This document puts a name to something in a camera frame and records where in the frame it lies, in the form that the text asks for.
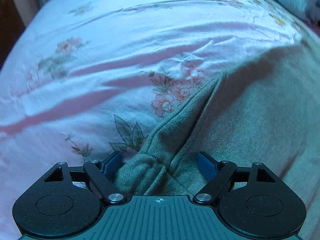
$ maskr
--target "wooden furniture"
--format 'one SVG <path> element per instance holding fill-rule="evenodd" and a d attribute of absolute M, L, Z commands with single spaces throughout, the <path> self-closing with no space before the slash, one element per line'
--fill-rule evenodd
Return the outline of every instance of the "wooden furniture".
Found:
<path fill-rule="evenodd" d="M 25 26 L 13 0 L 0 0 L 0 69 Z"/>

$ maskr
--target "leaf print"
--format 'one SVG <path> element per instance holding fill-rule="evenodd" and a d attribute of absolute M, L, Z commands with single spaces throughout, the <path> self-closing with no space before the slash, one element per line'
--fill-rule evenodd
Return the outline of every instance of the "leaf print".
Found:
<path fill-rule="evenodd" d="M 73 137 L 73 135 L 72 135 L 71 133 L 68 133 L 67 135 L 64 135 L 64 134 L 61 134 L 61 135 L 63 135 L 63 136 L 65 137 L 65 138 L 64 138 L 65 141 L 69 141 L 69 140 L 71 140 L 72 137 Z"/>
<path fill-rule="evenodd" d="M 160 85 L 164 87 L 164 81 L 163 81 L 162 77 L 160 77 Z"/>
<path fill-rule="evenodd" d="M 253 2 L 257 5 L 262 5 L 262 2 L 260 2 L 259 0 L 253 0 Z"/>
<path fill-rule="evenodd" d="M 110 146 L 114 151 L 124 152 L 127 148 L 125 143 L 110 143 Z"/>
<path fill-rule="evenodd" d="M 71 146 L 71 148 L 72 148 L 76 153 L 79 153 L 79 152 L 80 152 L 80 149 L 77 148 L 77 147 Z"/>
<path fill-rule="evenodd" d="M 80 38 L 70 38 L 58 43 L 56 51 L 47 58 L 42 58 L 37 64 L 38 70 L 43 74 L 50 74 L 52 78 L 63 78 L 68 72 L 64 69 L 64 65 L 76 59 L 74 53 L 77 49 L 87 45 Z"/>
<path fill-rule="evenodd" d="M 160 92 L 160 93 L 166 93 L 167 92 L 166 88 L 164 88 L 164 87 L 154 88 L 153 91 Z"/>
<path fill-rule="evenodd" d="M 283 20 L 281 20 L 279 17 L 275 16 L 275 15 L 272 15 L 271 13 L 269 13 L 269 15 L 276 20 L 276 23 L 279 25 L 279 26 L 284 26 L 285 25 L 285 22 Z"/>
<path fill-rule="evenodd" d="M 219 2 L 220 5 L 230 5 L 235 8 L 239 8 L 244 5 L 242 2 L 238 0 L 214 0 L 215 2 Z"/>
<path fill-rule="evenodd" d="M 132 130 L 132 141 L 133 141 L 133 148 L 135 150 L 140 150 L 142 143 L 143 143 L 143 133 L 141 127 L 138 123 L 134 126 Z"/>
<path fill-rule="evenodd" d="M 123 139 L 123 141 L 127 144 L 127 145 L 132 145 L 133 141 L 132 141 L 132 131 L 130 129 L 130 126 L 123 120 L 121 119 L 119 116 L 114 116 L 115 117 L 115 123 L 116 123 L 116 127 L 117 130 L 121 136 L 121 138 Z"/>
<path fill-rule="evenodd" d="M 171 9 L 172 7 L 168 6 L 166 4 L 163 4 L 163 3 L 156 3 L 156 4 L 152 5 L 152 8 L 155 9 L 155 10 L 158 10 L 158 9 L 161 9 L 161 8 L 166 8 L 166 9 L 170 8 Z"/>
<path fill-rule="evenodd" d="M 170 72 L 168 70 L 166 70 L 163 66 L 161 66 L 159 68 L 159 73 L 162 75 L 169 75 Z"/>
<path fill-rule="evenodd" d="M 154 78 L 151 79 L 151 82 L 152 82 L 156 87 L 159 86 L 159 85 L 161 85 L 160 82 L 159 82 L 158 80 L 154 79 Z"/>
<path fill-rule="evenodd" d="M 93 148 L 89 148 L 89 144 L 87 143 L 86 146 L 81 147 L 81 155 L 83 155 L 84 157 L 89 156 L 93 151 Z"/>
<path fill-rule="evenodd" d="M 127 163 L 128 161 L 130 161 L 130 159 L 132 159 L 137 154 L 137 152 L 137 150 L 127 147 L 125 151 L 122 152 L 124 162 Z"/>
<path fill-rule="evenodd" d="M 295 28 L 300 33 L 301 32 L 306 32 L 305 28 L 300 23 L 298 23 L 297 21 L 292 22 L 291 26 L 293 28 Z"/>
<path fill-rule="evenodd" d="M 69 14 L 73 14 L 74 16 L 78 16 L 78 15 L 82 15 L 86 12 L 90 12 L 90 11 L 92 11 L 92 9 L 93 9 L 93 7 L 91 6 L 91 3 L 89 2 L 86 5 L 80 6 L 76 9 L 69 11 Z"/>
<path fill-rule="evenodd" d="M 274 5 L 273 5 L 273 3 L 271 3 L 270 1 L 268 1 L 268 0 L 264 0 L 266 3 L 268 3 L 269 5 L 272 5 L 273 7 L 274 7 Z"/>

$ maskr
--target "crosshair marking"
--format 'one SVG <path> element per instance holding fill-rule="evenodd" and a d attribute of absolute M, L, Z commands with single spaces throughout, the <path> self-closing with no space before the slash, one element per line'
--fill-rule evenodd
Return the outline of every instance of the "crosshair marking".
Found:
<path fill-rule="evenodd" d="M 165 200 L 163 198 L 157 198 L 155 201 L 157 201 L 159 204 L 161 204 Z"/>

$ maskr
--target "bedsheet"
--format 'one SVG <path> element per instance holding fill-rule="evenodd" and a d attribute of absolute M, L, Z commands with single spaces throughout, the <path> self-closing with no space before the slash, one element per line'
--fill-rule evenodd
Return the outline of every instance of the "bedsheet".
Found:
<path fill-rule="evenodd" d="M 13 203 L 56 162 L 129 162 L 219 71 L 303 33 L 273 0 L 48 2 L 0 72 L 0 239 L 19 238 Z"/>

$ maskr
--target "fabric fold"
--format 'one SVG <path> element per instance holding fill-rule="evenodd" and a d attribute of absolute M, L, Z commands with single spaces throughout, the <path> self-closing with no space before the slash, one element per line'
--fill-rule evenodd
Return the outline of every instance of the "fabric fold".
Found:
<path fill-rule="evenodd" d="M 319 49 L 305 38 L 220 72 L 153 130 L 118 171 L 116 186 L 137 195 L 193 197 L 206 184 L 196 164 L 199 151 L 238 166 L 263 162 L 308 206 L 300 235 L 313 239 L 319 217 Z"/>

